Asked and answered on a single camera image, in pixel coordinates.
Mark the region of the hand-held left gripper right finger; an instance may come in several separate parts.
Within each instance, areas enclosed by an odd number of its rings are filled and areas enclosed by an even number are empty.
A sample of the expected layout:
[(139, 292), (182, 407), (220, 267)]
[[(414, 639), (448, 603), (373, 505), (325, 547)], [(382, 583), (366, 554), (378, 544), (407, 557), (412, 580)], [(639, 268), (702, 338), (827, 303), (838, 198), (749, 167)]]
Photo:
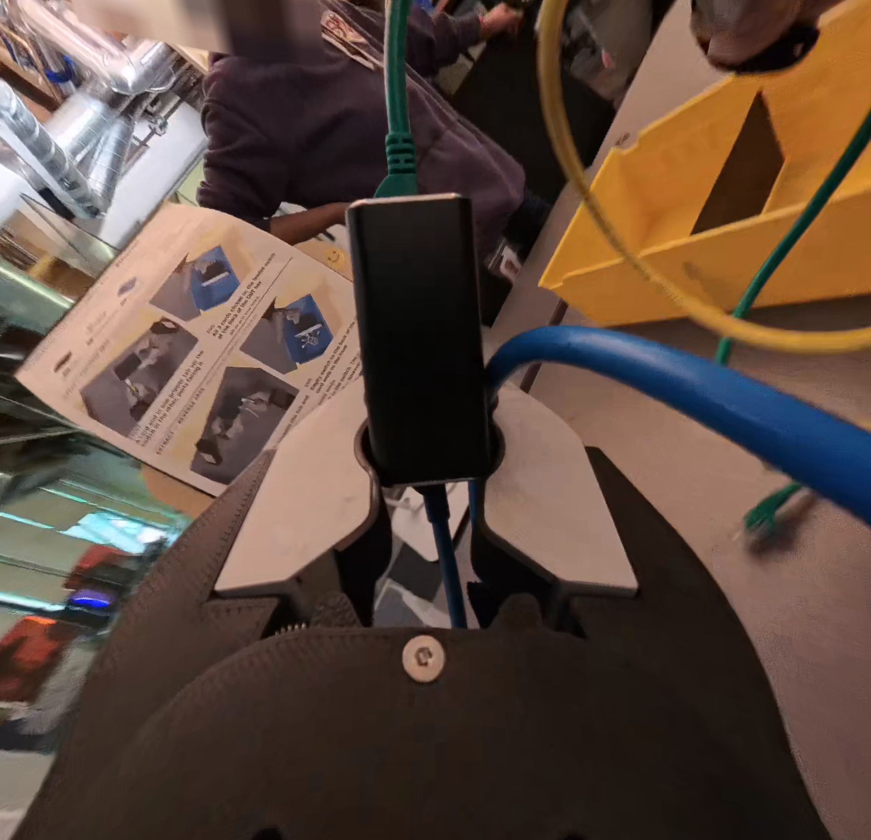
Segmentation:
[(638, 591), (590, 457), (554, 412), (506, 385), (492, 412), (496, 461), (470, 493), (470, 605), (489, 626), (527, 594), (551, 626), (574, 599), (635, 599)]

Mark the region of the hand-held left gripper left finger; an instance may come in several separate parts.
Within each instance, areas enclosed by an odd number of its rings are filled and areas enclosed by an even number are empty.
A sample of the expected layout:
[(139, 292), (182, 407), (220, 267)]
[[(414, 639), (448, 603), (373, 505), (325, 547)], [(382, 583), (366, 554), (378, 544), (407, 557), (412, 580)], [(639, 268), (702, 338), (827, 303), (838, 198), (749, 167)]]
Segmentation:
[(279, 442), (215, 582), (223, 598), (278, 598), (309, 621), (343, 593), (364, 626), (391, 561), (382, 486), (367, 458), (364, 386), (355, 380)]

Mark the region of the black network switch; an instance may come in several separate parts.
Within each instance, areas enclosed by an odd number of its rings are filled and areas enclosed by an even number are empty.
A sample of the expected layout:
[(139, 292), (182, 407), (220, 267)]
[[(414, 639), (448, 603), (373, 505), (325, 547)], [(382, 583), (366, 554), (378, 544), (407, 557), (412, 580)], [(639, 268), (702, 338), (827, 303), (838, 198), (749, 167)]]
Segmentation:
[(376, 471), (398, 486), (486, 476), (493, 455), (470, 201), (362, 200), (346, 225)]

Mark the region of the yellow plastic bin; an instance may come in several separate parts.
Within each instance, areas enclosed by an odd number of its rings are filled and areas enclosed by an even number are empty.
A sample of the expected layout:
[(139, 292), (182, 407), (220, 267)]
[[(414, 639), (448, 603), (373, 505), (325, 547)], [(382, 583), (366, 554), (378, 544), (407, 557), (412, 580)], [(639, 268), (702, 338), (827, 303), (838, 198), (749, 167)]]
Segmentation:
[[(661, 24), (593, 165), (592, 192), (627, 246), (681, 290), (731, 310), (832, 171), (869, 113), (870, 0), (848, 0), (793, 68), (717, 74), (689, 31), (689, 1)], [(750, 150), (748, 117), (762, 147)], [(728, 223), (699, 223), (731, 156), (722, 201), (739, 200), (753, 165), (780, 168)], [(756, 307), (869, 294), (869, 145), (761, 293)], [(685, 316), (620, 261), (579, 208), (539, 279), (605, 327)]]

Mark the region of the person's right hand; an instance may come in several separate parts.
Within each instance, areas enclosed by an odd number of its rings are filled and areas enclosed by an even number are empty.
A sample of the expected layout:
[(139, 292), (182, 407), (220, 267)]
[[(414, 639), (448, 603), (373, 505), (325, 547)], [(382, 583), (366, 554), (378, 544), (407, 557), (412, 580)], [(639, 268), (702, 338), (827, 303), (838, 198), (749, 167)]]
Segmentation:
[(692, 33), (712, 64), (742, 64), (802, 22), (807, 1), (691, 0)]

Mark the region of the printed instruction sheet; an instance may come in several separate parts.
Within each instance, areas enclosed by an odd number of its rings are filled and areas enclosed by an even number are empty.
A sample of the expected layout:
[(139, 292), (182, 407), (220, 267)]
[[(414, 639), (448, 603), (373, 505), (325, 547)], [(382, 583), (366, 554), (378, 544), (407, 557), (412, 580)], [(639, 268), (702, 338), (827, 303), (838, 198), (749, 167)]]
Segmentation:
[(167, 205), (16, 371), (63, 419), (217, 497), (360, 375), (348, 250)]

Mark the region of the silver air duct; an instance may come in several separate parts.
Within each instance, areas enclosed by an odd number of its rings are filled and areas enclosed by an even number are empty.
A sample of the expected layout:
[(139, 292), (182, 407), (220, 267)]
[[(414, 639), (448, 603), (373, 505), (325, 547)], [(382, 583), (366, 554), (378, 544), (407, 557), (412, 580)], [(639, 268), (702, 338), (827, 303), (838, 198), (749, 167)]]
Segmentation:
[(205, 68), (168, 44), (116, 39), (78, 18), (65, 0), (2, 0), (2, 57), (49, 85), (60, 105), (38, 121), (2, 80), (2, 144), (23, 179), (69, 219), (101, 220), (118, 187), (166, 134), (174, 102), (202, 107)]

